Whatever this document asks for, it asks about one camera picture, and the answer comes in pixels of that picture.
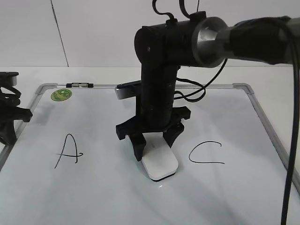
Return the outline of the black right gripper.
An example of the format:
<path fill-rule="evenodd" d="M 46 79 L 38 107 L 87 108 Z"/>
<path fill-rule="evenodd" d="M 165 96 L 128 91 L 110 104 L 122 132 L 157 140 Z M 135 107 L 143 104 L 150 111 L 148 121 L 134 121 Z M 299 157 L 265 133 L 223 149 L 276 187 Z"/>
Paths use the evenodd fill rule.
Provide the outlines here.
<path fill-rule="evenodd" d="M 123 140 L 127 135 L 129 136 L 134 156 L 137 161 L 141 161 L 143 150 L 146 146 L 143 133 L 162 132 L 164 140 L 171 148 L 177 137 L 184 131 L 184 125 L 181 123 L 181 120 L 188 120 L 190 116 L 191 111 L 185 106 L 173 108 L 169 120 L 165 120 L 161 116 L 147 120 L 142 115 L 135 115 L 127 121 L 116 125 L 116 134 L 120 140 Z"/>

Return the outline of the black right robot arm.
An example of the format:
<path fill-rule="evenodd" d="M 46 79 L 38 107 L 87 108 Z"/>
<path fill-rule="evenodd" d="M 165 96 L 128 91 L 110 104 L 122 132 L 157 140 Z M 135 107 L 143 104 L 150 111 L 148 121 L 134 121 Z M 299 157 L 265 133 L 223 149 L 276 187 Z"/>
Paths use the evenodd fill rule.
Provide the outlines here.
<path fill-rule="evenodd" d="M 116 126 L 120 140 L 129 137 L 137 158 L 146 145 L 145 133 L 161 132 L 169 146 L 183 132 L 181 120 L 190 110 L 173 107 L 177 72 L 181 66 L 214 68 L 225 59 L 292 64 L 287 26 L 300 38 L 299 18 L 265 17 L 229 27 L 219 17 L 194 13 L 187 21 L 144 26 L 135 35 L 141 79 L 117 86 L 120 99 L 136 99 L 135 116 Z"/>

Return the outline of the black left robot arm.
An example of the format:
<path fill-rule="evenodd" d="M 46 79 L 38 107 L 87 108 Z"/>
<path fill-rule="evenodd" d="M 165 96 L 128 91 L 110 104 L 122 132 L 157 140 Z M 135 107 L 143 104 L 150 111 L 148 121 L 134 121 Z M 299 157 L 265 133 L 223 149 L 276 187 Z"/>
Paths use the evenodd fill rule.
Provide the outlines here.
<path fill-rule="evenodd" d="M 22 108 L 11 94 L 0 107 L 0 139 L 9 154 L 4 166 L 58 170 L 110 160 L 132 151 L 116 126 L 135 113 L 135 99 L 119 100 L 113 87 L 44 86 Z"/>

